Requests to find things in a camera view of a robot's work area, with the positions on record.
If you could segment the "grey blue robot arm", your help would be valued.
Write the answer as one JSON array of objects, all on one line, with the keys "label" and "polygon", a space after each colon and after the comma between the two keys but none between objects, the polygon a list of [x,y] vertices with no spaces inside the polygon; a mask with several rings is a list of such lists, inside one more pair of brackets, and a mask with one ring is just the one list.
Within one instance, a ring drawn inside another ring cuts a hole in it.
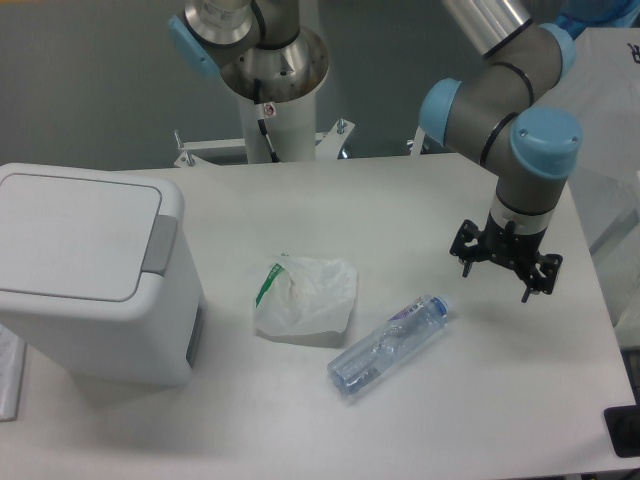
[{"label": "grey blue robot arm", "polygon": [[[451,253],[465,269],[513,271],[527,295],[550,294],[562,264],[539,247],[582,143],[578,121],[543,107],[572,67],[571,36],[535,23],[518,1],[449,1],[446,9],[486,61],[471,82],[444,79],[426,94],[419,127],[497,177],[484,226],[462,223]],[[220,77],[239,102],[252,163],[319,158],[315,94],[328,51],[296,1],[188,1],[168,30],[190,67]]]}]

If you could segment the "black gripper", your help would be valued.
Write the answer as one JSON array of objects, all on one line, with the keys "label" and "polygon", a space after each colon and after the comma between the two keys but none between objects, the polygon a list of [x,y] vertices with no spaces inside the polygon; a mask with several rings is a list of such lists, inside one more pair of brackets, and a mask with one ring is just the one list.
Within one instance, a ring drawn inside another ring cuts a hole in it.
[{"label": "black gripper", "polygon": [[563,263],[560,254],[539,253],[546,231],[517,234],[488,219],[482,232],[474,222],[465,219],[454,236],[449,253],[463,266],[463,278],[468,277],[475,263],[486,260],[516,273],[527,273],[521,298],[521,302],[526,303],[531,295],[553,293]]}]

